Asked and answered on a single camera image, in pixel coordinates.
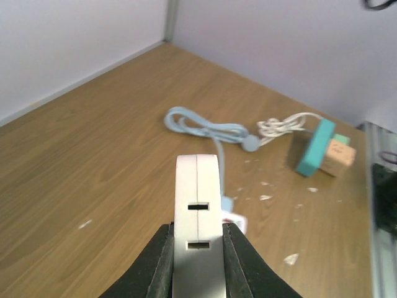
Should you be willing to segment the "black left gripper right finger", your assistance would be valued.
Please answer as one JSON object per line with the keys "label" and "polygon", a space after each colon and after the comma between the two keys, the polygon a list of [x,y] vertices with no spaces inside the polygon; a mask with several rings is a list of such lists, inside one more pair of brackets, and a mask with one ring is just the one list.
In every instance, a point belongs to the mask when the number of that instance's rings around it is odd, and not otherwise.
{"label": "black left gripper right finger", "polygon": [[300,298],[262,259],[235,223],[223,224],[226,296]]}

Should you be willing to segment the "white square plug adapter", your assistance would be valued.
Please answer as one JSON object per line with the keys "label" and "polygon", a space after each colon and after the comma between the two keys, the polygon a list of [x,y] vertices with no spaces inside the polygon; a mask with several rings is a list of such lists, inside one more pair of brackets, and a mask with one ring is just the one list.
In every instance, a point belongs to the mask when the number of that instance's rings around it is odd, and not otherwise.
{"label": "white square plug adapter", "polygon": [[216,155],[176,162],[173,297],[226,297]]}

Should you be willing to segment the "aluminium front rail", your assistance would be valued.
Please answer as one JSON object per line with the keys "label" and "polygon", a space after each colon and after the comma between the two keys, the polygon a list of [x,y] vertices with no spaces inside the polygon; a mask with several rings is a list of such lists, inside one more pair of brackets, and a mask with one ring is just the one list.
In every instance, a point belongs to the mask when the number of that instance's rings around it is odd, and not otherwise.
{"label": "aluminium front rail", "polygon": [[366,136],[370,259],[374,297],[396,297],[396,134],[369,121]]}

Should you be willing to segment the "pink cube adapter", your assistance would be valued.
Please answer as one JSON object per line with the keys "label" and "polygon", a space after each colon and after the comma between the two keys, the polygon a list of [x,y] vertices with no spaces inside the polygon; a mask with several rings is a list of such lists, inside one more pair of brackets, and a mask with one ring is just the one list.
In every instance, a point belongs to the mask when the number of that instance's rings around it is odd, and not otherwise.
{"label": "pink cube adapter", "polygon": [[341,134],[334,134],[326,149],[320,170],[338,177],[352,166],[356,149],[350,146],[350,138]]}

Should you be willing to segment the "teal power strip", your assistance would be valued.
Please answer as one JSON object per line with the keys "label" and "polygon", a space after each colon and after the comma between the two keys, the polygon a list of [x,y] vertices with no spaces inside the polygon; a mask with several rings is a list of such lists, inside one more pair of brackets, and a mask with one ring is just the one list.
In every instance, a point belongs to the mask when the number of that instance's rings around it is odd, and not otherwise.
{"label": "teal power strip", "polygon": [[304,176],[312,176],[321,166],[328,144],[334,134],[335,123],[328,119],[319,122],[295,171]]}

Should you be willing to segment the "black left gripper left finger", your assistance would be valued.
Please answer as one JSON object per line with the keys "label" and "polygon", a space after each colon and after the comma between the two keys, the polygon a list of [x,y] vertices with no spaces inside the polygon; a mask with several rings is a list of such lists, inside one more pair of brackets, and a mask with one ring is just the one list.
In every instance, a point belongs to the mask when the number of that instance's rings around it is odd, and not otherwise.
{"label": "black left gripper left finger", "polygon": [[106,291],[106,297],[171,297],[174,224],[159,227],[127,271]]}

